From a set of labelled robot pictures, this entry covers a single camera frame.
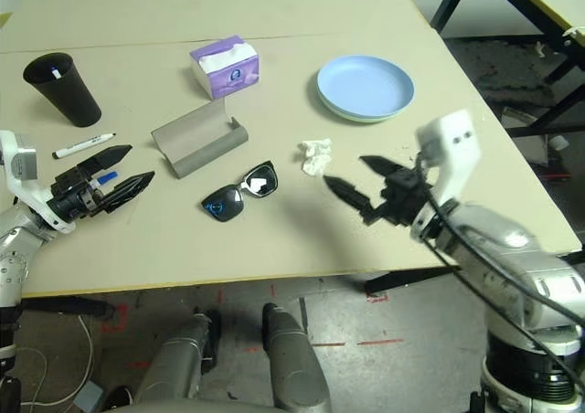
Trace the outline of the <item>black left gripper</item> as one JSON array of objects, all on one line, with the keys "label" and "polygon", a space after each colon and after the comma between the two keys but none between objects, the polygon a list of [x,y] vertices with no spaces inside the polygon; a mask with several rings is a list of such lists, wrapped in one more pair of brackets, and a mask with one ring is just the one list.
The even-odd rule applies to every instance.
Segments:
[{"label": "black left gripper", "polygon": [[118,164],[133,147],[130,144],[108,147],[55,177],[50,187],[48,206],[62,220],[111,213],[141,194],[154,178],[155,171],[131,176],[104,195],[93,183],[93,176]]}]

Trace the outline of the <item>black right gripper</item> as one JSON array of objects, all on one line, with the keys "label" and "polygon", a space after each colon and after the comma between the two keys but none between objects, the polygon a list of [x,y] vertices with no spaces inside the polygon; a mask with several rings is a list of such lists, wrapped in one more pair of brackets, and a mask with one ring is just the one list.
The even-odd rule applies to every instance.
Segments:
[{"label": "black right gripper", "polygon": [[[425,190],[414,169],[396,164],[378,155],[362,155],[359,159],[373,172],[385,178],[386,187],[381,191],[385,199],[382,217],[394,226],[410,227],[427,202]],[[365,196],[341,177],[325,175],[324,182],[342,202],[351,206],[366,225],[381,218]]]}]

